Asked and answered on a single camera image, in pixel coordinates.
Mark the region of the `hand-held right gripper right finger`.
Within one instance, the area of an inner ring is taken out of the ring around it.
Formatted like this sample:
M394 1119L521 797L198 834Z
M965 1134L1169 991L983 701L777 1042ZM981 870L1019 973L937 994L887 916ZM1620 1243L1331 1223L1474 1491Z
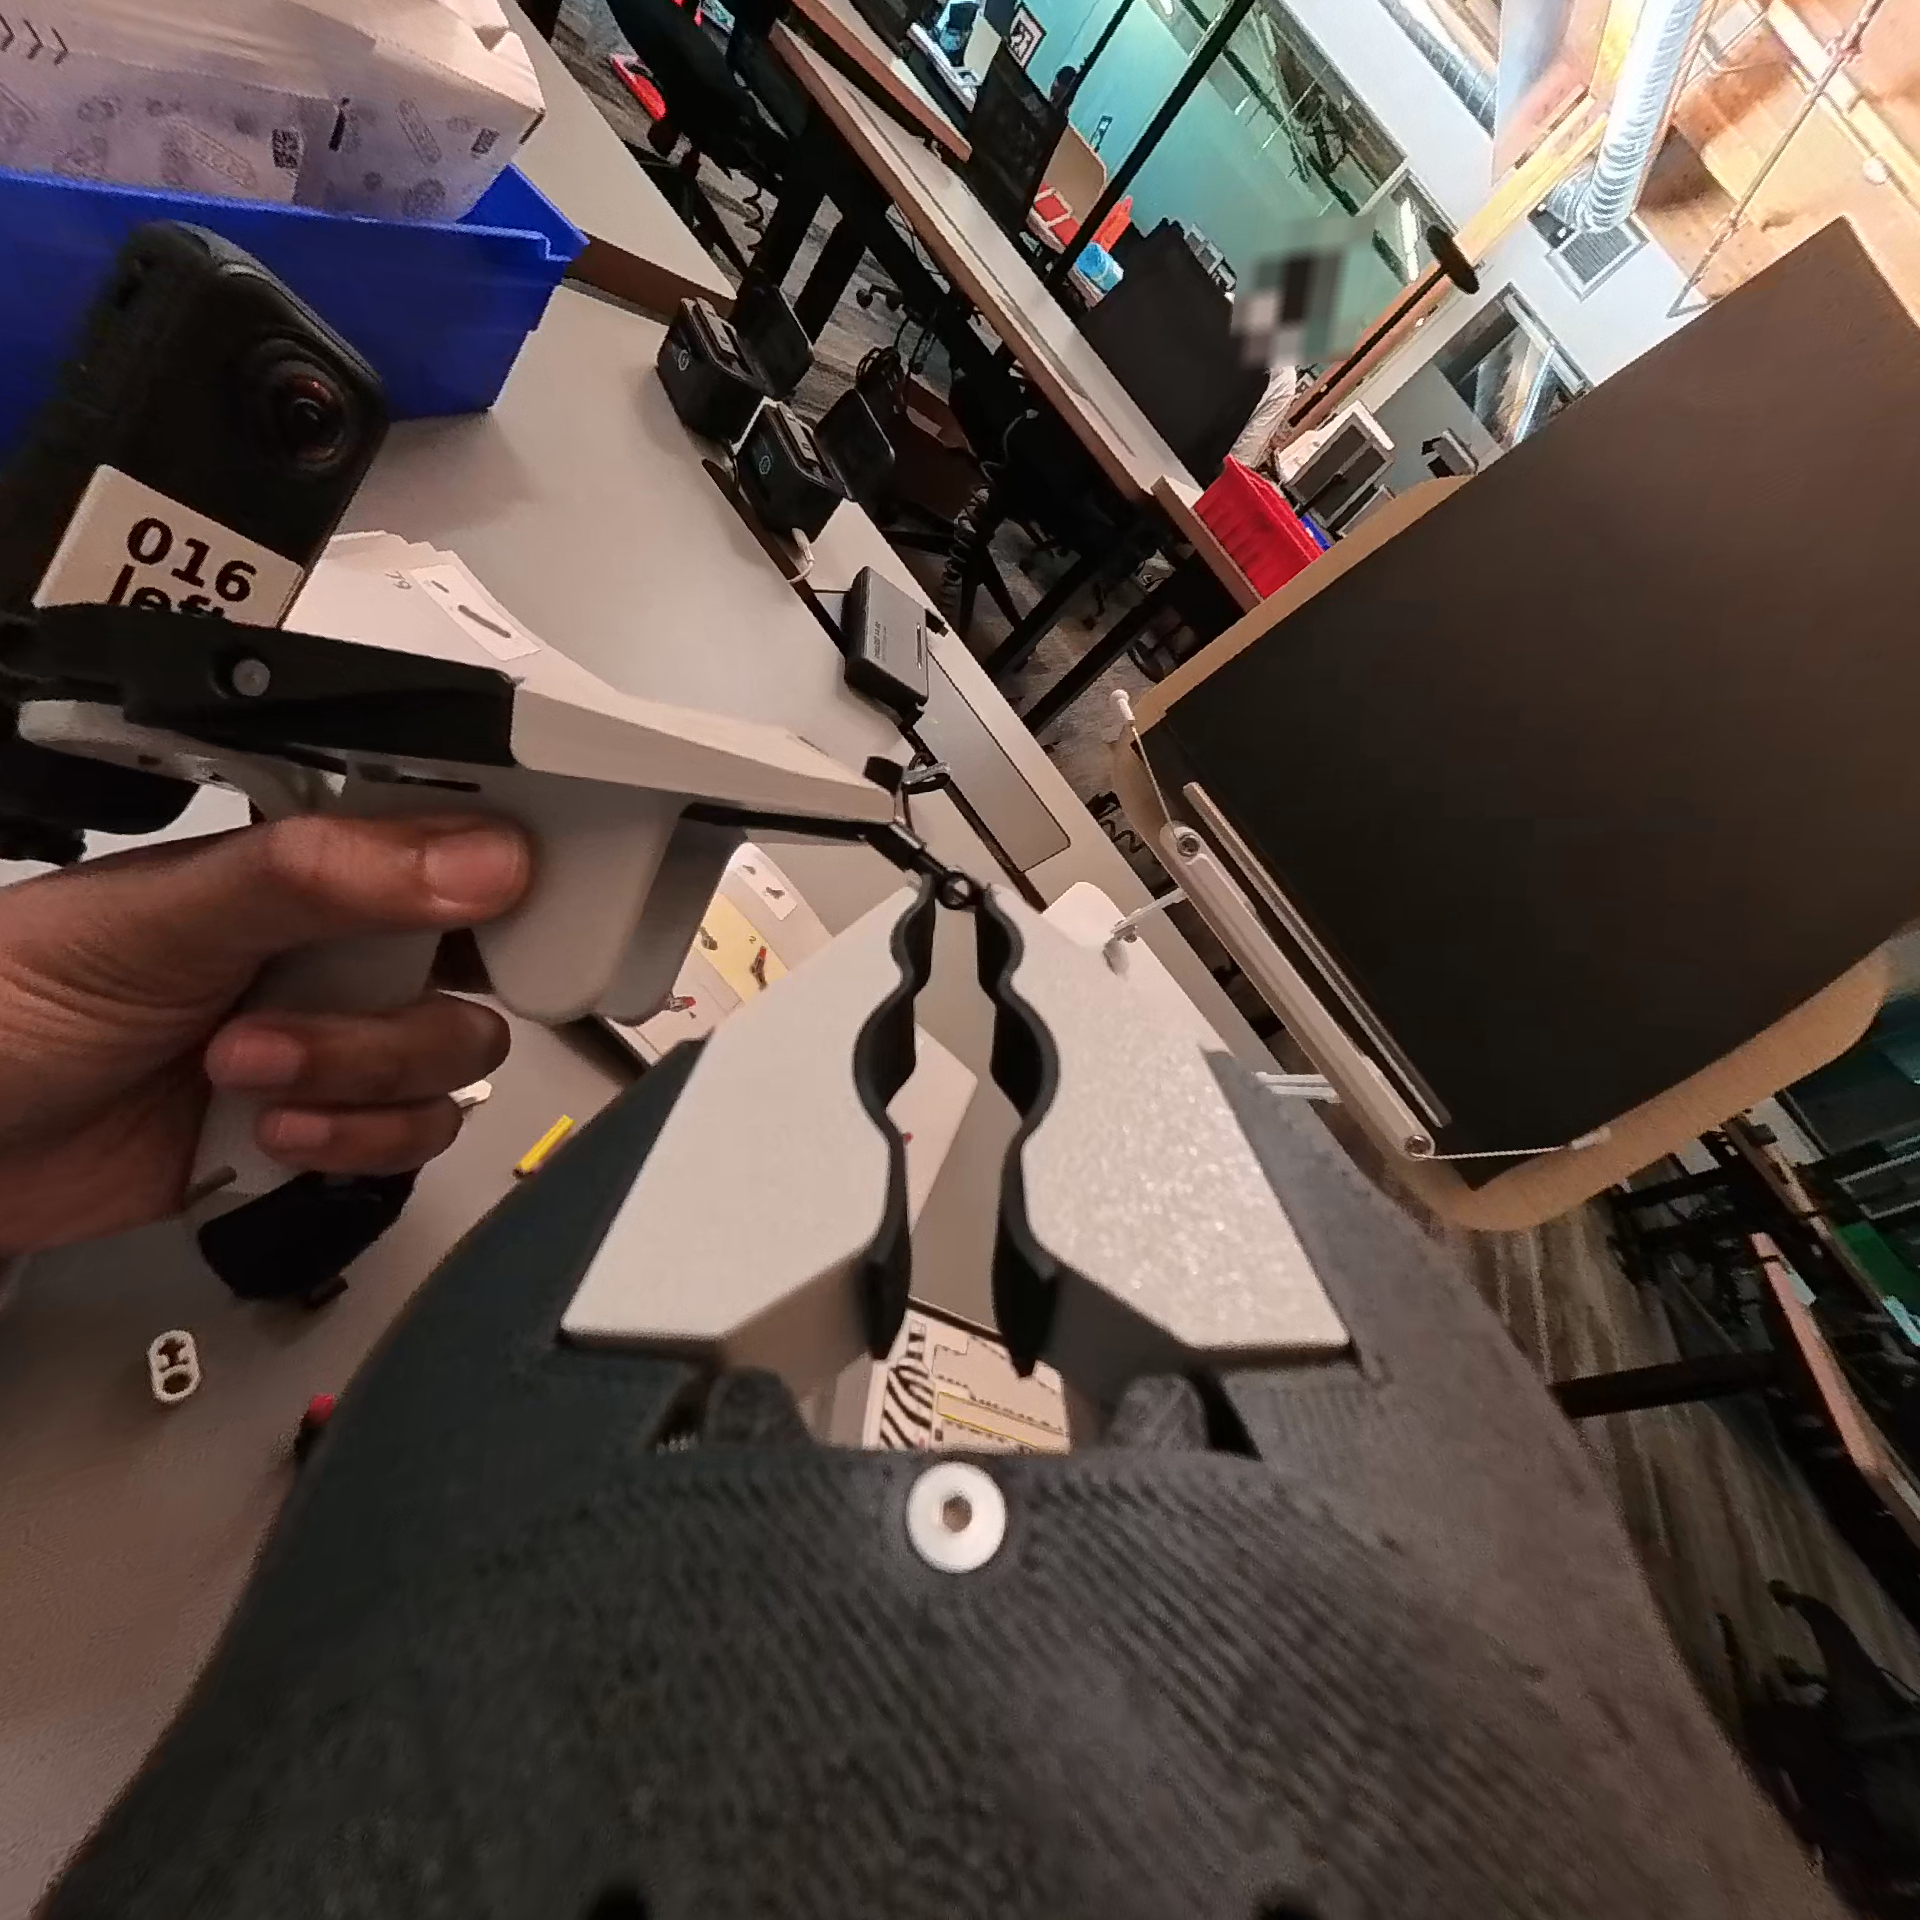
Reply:
M1344 1370L1342 1322L1279 1191L1260 1076L1133 999L1009 885L976 910L992 1081L1016 1112L994 1201L994 1330L1101 1445L1149 1377Z

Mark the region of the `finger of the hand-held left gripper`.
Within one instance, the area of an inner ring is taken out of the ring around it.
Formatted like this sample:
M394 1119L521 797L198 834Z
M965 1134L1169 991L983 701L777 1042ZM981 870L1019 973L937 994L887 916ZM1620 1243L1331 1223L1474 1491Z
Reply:
M513 688L512 752L526 773L677 794L753 817L888 826L891 790L802 737L730 716L638 701Z

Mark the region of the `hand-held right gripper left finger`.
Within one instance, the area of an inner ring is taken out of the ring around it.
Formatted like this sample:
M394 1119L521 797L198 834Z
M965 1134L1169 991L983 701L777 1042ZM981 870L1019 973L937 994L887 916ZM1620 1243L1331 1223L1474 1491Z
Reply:
M764 1370L799 1400L891 1356L941 1173L941 1042L916 1026L937 916L891 895L694 1047L570 1345Z

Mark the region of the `lego instruction booklet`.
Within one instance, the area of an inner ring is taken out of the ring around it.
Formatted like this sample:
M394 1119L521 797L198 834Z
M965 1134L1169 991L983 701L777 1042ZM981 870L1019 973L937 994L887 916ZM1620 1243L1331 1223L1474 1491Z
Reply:
M466 653L495 666L531 666L531 681L545 691L605 691L594 672L545 645L496 601L460 556L385 530L344 533L327 544L295 603L295 626L327 635L349 627L349 605L374 597L373 590L348 587L352 576L380 581L396 603L380 627L419 627L419 651L442 630L459 630ZM712 1034L720 1019L824 944L824 919L788 876L769 852L738 842L699 899L699 919L676 956L673 984L631 1011L598 1002L591 1019L638 1061L653 1065L673 1044Z

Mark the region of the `person's left hand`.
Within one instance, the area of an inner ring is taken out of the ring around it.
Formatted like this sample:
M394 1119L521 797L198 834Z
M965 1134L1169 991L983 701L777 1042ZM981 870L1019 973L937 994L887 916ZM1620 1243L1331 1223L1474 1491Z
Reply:
M3 1258L181 1212L210 1094L256 1105L274 1165L419 1169L509 1031L460 994L380 1015L238 1011L267 962L442 937L512 910L532 860L477 817L292 817L3 890Z

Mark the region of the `blue plastic bin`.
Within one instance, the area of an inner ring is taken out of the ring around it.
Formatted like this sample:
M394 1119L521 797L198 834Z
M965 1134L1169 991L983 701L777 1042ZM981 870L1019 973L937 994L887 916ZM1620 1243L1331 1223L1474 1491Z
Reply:
M394 419L491 409L521 342L585 249L517 166L459 221L3 171L3 452L52 392L134 227L189 221L253 253L380 376Z

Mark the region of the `black power bank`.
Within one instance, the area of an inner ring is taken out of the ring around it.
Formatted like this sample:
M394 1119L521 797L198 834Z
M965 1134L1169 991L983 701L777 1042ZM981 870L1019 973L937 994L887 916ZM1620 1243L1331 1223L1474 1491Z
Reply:
M930 694L928 608L876 566L842 594L835 619L842 681L849 691L913 726Z

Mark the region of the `pile of white paper bags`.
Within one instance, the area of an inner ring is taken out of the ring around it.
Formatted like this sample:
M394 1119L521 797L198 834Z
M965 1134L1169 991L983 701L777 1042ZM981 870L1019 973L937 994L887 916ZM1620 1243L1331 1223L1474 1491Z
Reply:
M3 163L456 221L541 124L496 3L6 3Z

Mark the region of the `zebra striped sticker sheet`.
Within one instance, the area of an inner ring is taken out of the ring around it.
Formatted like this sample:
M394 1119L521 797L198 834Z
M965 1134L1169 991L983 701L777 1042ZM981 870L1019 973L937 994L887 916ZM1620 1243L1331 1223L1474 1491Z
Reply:
M860 1411L860 1445L895 1454L1066 1454L1066 1388L1051 1363L1021 1375L969 1322L908 1305Z

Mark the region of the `white stand base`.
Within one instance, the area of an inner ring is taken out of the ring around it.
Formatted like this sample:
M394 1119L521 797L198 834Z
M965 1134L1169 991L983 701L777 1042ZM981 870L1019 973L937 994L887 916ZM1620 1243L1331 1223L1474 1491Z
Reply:
M1216 1052L1233 1052L1233 1042L1208 1019L1181 981L1167 969L1158 947L1147 941L1147 930L1165 926L1165 902L1149 902L1142 910L1122 910L1105 892L1078 881L1073 890L1044 906L1041 919L1051 922L1073 944L1101 958L1103 969L1126 987L1140 1002L1149 1002L1156 1016L1185 1031L1198 1044Z

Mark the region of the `background office desk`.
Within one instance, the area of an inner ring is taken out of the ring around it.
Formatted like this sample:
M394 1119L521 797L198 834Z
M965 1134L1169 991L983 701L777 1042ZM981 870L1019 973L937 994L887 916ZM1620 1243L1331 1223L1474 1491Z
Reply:
M783 23L771 27L771 46L824 113L855 171L899 212L946 285L967 298L1117 491L1169 509L1174 526L1195 530L1199 487L960 176Z

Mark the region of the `red plastic crate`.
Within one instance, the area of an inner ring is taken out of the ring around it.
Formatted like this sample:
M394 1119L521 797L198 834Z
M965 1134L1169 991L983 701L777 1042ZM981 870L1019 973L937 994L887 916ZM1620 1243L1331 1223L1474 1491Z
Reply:
M1287 502L1276 481L1233 455L1198 494L1195 513L1260 597L1327 551L1327 540Z

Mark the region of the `black board wooden frame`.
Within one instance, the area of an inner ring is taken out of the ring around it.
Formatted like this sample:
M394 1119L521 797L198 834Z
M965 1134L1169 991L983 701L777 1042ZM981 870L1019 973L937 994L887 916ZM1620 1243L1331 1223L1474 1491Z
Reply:
M1584 1205L1916 930L1916 319L1829 221L1135 712L1127 826L1419 1205Z

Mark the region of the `silver air duct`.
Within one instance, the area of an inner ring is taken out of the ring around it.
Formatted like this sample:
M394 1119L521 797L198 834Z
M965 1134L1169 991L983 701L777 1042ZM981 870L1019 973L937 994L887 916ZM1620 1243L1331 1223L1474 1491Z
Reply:
M1615 230L1633 214L1688 78L1709 3L1643 3L1620 62L1591 166L1556 192L1569 230Z

